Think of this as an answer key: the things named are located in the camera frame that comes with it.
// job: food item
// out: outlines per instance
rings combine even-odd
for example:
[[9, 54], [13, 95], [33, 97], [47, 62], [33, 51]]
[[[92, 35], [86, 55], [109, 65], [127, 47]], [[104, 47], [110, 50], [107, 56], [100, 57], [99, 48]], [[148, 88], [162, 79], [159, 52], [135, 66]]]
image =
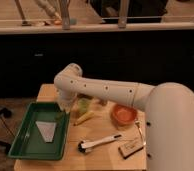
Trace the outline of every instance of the food item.
[[81, 124], [82, 122], [92, 118], [94, 113], [92, 111], [84, 113], [82, 116], [80, 116], [76, 122], [74, 123], [74, 126]]
[[80, 98], [78, 100], [78, 108], [79, 108], [78, 110], [79, 110], [80, 116], [88, 111], [88, 107], [90, 105], [90, 101], [91, 100], [88, 99], [88, 98]]

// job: chair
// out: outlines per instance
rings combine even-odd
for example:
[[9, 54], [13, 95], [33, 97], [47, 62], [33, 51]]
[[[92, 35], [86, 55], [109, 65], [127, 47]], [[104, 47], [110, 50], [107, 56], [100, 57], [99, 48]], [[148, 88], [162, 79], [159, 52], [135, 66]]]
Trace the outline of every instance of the chair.
[[[2, 108], [0, 110], [0, 115], [2, 115], [2, 114], [5, 118], [9, 118], [9, 117], [11, 117], [12, 112], [10, 110], [8, 110], [7, 108]], [[7, 142], [0, 141], [0, 146], [6, 147], [5, 153], [8, 154], [11, 145]]]

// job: small bowl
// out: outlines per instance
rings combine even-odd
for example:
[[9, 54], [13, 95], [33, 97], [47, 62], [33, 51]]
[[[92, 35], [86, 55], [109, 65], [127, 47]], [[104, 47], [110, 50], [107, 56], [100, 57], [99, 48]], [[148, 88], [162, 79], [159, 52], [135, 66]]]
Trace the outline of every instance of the small bowl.
[[119, 126], [131, 125], [137, 118], [137, 110], [132, 107], [126, 107], [119, 104], [115, 104], [111, 117]]

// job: floor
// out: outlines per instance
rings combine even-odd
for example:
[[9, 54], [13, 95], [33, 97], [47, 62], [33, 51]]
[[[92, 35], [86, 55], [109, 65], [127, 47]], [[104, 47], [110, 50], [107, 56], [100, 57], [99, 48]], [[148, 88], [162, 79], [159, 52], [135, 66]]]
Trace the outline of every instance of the floor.
[[[28, 105], [35, 100], [35, 97], [0, 99], [0, 109], [6, 107], [12, 111], [11, 118], [0, 117], [0, 141], [12, 143]], [[13, 171], [15, 160], [8, 158], [4, 150], [0, 147], [0, 171]]]

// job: black cabinet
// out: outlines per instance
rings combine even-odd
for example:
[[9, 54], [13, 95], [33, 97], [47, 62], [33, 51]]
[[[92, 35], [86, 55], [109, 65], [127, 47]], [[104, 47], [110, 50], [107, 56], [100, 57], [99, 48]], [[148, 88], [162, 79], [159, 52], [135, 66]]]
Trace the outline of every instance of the black cabinet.
[[71, 62], [85, 77], [194, 89], [194, 30], [0, 35], [0, 97], [36, 96]]

